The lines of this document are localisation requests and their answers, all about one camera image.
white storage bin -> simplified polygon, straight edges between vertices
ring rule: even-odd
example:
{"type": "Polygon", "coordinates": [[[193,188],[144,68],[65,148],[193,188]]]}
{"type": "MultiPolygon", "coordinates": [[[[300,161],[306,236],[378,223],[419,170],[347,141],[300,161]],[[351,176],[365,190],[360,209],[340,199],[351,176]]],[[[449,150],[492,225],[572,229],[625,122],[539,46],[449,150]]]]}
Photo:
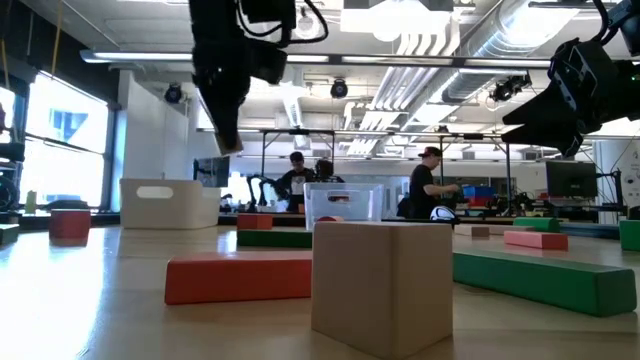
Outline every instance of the white storage bin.
{"type": "Polygon", "coordinates": [[[199,181],[120,179],[120,224],[127,229],[201,229],[218,225],[220,188],[199,181]]]}

camera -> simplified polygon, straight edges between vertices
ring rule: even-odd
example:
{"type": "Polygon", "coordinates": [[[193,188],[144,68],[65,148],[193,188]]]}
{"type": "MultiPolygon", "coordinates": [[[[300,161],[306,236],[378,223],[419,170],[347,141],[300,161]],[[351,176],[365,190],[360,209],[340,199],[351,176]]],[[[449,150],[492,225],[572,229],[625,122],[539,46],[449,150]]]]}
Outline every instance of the camera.
{"type": "Polygon", "coordinates": [[[169,104],[179,104],[183,100],[183,96],[180,83],[171,83],[164,93],[164,100],[169,104]]]}
{"type": "Polygon", "coordinates": [[[331,97],[334,99],[342,99],[349,93],[349,87],[344,79],[335,79],[331,86],[331,97]]]}

window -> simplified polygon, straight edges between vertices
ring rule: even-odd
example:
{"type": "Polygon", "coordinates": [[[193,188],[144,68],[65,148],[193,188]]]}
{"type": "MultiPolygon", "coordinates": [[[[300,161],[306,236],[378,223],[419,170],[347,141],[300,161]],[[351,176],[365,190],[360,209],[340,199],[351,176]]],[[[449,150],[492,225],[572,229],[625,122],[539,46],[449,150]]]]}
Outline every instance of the window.
{"type": "Polygon", "coordinates": [[[40,74],[31,84],[27,133],[104,153],[109,109],[60,80],[40,74]]]}
{"type": "Polygon", "coordinates": [[[51,78],[30,86],[20,202],[83,200],[100,206],[109,109],[104,101],[51,78]]]}
{"type": "MultiPolygon", "coordinates": [[[[0,87],[0,104],[5,112],[4,126],[7,128],[13,127],[14,106],[16,101],[16,95],[11,91],[0,87]]],[[[0,134],[0,143],[11,142],[11,135],[9,131],[3,131],[0,134]]]]}

clear plastic bin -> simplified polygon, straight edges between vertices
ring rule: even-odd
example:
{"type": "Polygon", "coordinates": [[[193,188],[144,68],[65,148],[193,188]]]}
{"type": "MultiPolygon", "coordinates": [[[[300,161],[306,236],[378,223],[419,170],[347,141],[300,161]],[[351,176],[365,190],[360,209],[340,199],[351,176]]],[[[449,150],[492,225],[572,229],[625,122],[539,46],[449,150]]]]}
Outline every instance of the clear plastic bin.
{"type": "Polygon", "coordinates": [[[304,184],[307,230],[323,216],[347,221],[382,221],[384,186],[379,184],[304,184]]]}

pink block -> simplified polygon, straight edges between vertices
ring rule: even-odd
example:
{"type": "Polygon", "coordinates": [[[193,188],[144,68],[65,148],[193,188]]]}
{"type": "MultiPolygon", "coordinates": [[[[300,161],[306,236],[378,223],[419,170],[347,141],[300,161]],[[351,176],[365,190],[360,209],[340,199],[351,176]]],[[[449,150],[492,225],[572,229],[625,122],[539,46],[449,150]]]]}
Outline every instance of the pink block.
{"type": "Polygon", "coordinates": [[[505,231],[504,242],[509,245],[538,249],[568,250],[569,237],[566,234],[540,233],[529,231],[505,231]]]}

